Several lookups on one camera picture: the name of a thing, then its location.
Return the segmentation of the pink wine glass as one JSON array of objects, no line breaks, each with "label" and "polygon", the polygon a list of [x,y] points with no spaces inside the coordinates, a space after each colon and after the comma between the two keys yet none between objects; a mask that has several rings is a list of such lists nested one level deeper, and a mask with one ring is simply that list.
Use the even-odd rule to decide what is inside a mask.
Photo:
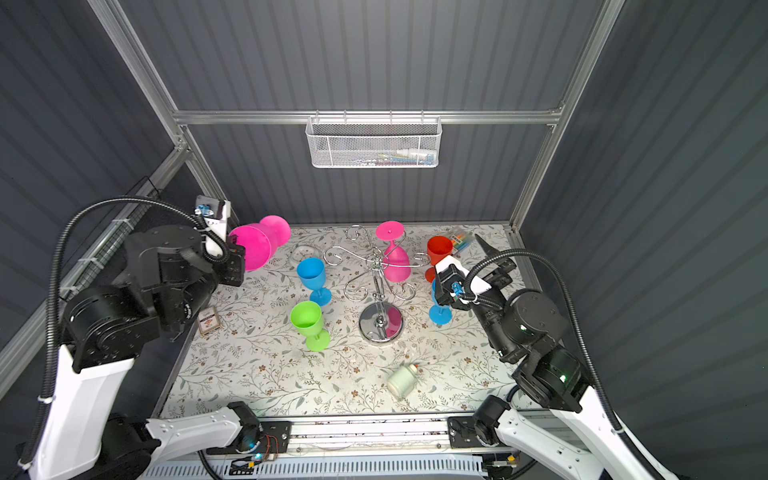
[{"label": "pink wine glass", "polygon": [[234,244],[245,249],[245,270],[248,272],[264,267],[290,238],[289,223],[278,215],[268,215],[257,223],[239,226],[229,234]]},{"label": "pink wine glass", "polygon": [[386,221],[376,228],[379,240],[388,242],[382,257],[385,278],[394,283],[403,283],[411,275],[410,258],[400,241],[405,237],[405,227],[397,221]]}]

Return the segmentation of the red wine glass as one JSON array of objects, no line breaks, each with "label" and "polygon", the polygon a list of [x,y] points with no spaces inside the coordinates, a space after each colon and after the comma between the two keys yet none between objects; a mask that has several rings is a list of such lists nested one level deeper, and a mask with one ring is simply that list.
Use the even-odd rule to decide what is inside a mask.
[{"label": "red wine glass", "polygon": [[430,259],[430,267],[425,272],[425,279],[431,283],[436,278],[435,266],[446,256],[453,253],[454,245],[450,238],[434,236],[427,241],[427,255]]}]

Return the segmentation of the blue wine glass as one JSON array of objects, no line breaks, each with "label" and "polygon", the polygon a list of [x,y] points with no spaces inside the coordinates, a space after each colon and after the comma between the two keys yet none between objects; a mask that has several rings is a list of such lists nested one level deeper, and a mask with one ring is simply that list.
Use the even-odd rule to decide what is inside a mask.
[{"label": "blue wine glass", "polygon": [[302,284],[311,291],[312,302],[319,306],[325,306],[331,302],[332,293],[325,287],[327,277],[323,260],[307,258],[298,264],[296,271]]},{"label": "blue wine glass", "polygon": [[452,321],[453,315],[450,307],[442,306],[438,304],[437,297],[436,297],[436,289],[437,289],[437,280],[433,280],[431,283],[431,297],[432,297],[433,305],[429,309],[429,318],[434,324],[438,326],[444,326],[449,324]]}]

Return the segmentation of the green wine glass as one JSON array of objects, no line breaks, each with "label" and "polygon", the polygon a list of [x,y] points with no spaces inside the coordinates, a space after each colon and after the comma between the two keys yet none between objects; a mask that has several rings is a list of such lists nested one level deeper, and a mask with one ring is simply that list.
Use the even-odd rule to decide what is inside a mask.
[{"label": "green wine glass", "polygon": [[330,334],[325,329],[321,307],[312,301],[297,304],[290,312],[289,320],[299,334],[305,337],[305,345],[312,352],[321,352],[330,344]]}]

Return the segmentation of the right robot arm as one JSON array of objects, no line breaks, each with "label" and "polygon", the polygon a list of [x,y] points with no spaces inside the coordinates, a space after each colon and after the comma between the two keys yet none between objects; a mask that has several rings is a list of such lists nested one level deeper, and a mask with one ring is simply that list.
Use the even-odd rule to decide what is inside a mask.
[{"label": "right robot arm", "polygon": [[[514,366],[513,394],[521,393],[560,420],[583,443],[568,446],[526,419],[510,398],[489,396],[475,413],[478,437],[504,443],[566,479],[673,479],[613,409],[589,355],[571,293],[546,257],[524,249],[498,250],[488,244],[466,274],[463,287],[490,344]],[[480,274],[502,269],[515,257],[533,259],[554,277],[565,309],[543,292],[521,289],[504,296],[497,280]]]}]

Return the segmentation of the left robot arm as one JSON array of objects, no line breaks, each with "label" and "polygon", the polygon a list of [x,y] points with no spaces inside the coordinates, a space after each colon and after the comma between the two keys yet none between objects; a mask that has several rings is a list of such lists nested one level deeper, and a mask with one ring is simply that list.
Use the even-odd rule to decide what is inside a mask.
[{"label": "left robot arm", "polygon": [[244,247],[227,242],[227,258],[210,262],[191,226],[135,233],[125,248],[125,284],[88,288],[54,316],[56,383],[39,400],[48,416],[35,454],[21,463],[32,479],[136,479],[188,453],[219,448],[248,455],[263,443],[264,430],[242,401],[177,421],[114,412],[144,346],[182,332],[217,286],[239,286],[245,274]]}]

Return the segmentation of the chrome wine glass rack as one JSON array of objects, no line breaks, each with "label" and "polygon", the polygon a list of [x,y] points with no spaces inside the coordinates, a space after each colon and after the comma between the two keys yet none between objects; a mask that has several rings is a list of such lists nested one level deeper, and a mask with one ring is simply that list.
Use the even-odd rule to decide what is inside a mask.
[{"label": "chrome wine glass rack", "polygon": [[362,263],[362,271],[344,285],[343,296],[354,302],[366,303],[358,318],[358,330],[367,342],[385,345],[397,340],[405,329],[404,314],[394,302],[414,299],[417,289],[410,277],[414,270],[427,267],[429,258],[424,252],[407,253],[410,258],[410,277],[403,283],[388,281],[382,265],[388,242],[377,238],[376,228],[373,234],[361,225],[347,228],[346,239],[360,246],[362,251],[355,252],[334,245],[324,252],[323,260],[329,266],[339,266],[344,260],[352,258]]}]

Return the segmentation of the pack of coloured markers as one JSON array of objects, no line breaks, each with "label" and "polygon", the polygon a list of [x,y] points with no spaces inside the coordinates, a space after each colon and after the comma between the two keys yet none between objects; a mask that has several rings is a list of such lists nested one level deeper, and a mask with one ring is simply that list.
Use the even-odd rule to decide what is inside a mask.
[{"label": "pack of coloured markers", "polygon": [[453,251],[456,253],[462,252],[467,249],[474,241],[474,235],[466,231],[459,231],[449,236],[452,242]]}]

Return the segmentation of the small card on mat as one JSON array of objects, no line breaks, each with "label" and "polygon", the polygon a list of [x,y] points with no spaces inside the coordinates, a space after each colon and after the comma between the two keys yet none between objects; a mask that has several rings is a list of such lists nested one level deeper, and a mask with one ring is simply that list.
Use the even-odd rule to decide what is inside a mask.
[{"label": "small card on mat", "polygon": [[197,319],[198,330],[202,336],[209,335],[221,327],[221,320],[215,307],[202,309]]}]

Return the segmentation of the white round lid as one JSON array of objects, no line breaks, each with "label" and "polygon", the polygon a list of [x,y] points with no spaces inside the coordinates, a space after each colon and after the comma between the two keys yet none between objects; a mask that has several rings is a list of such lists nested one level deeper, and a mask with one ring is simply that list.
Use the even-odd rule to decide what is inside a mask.
[{"label": "white round lid", "polygon": [[315,246],[299,244],[292,250],[289,261],[296,268],[301,262],[310,258],[322,258],[322,252]]}]

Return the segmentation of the floral table mat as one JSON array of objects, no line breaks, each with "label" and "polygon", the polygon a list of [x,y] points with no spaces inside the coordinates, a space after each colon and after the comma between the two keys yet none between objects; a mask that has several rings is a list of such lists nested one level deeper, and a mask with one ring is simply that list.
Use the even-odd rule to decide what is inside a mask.
[{"label": "floral table mat", "polygon": [[[315,246],[322,255],[334,245],[361,252],[346,239],[347,228],[297,227],[264,268],[249,273],[240,287],[215,293],[212,303],[221,327],[192,341],[160,406],[162,417],[191,416],[238,400],[263,417],[454,412],[506,394],[513,369],[499,361],[471,312],[454,312],[444,326],[430,320],[431,288],[422,269],[410,278],[417,289],[414,299],[394,302],[404,314],[401,336],[375,345],[358,330],[366,303],[343,296],[362,263],[352,258],[328,266],[332,300],[323,319],[330,344],[317,353],[306,347],[289,315],[310,293],[289,256],[299,244]],[[418,380],[397,400],[385,384],[409,363],[418,365]]]}]

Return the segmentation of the white mesh wall basket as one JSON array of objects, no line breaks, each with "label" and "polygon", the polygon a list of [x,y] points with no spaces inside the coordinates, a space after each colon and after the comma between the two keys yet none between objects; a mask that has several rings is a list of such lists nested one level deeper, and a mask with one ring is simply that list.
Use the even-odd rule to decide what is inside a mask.
[{"label": "white mesh wall basket", "polygon": [[440,120],[340,122],[311,118],[305,135],[320,169],[426,169],[439,164]]}]

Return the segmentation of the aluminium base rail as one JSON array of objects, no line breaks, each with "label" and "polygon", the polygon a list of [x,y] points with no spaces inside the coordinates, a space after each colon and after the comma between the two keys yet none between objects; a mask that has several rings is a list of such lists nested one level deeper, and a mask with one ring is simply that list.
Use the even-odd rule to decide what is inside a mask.
[{"label": "aluminium base rail", "polygon": [[255,452],[306,455],[355,450],[520,450],[591,452],[564,421],[543,410],[510,410],[493,437],[482,438],[471,415],[392,414],[262,419],[246,424],[230,409],[174,420],[149,419],[139,431],[161,442],[155,463],[198,450],[215,455]]}]

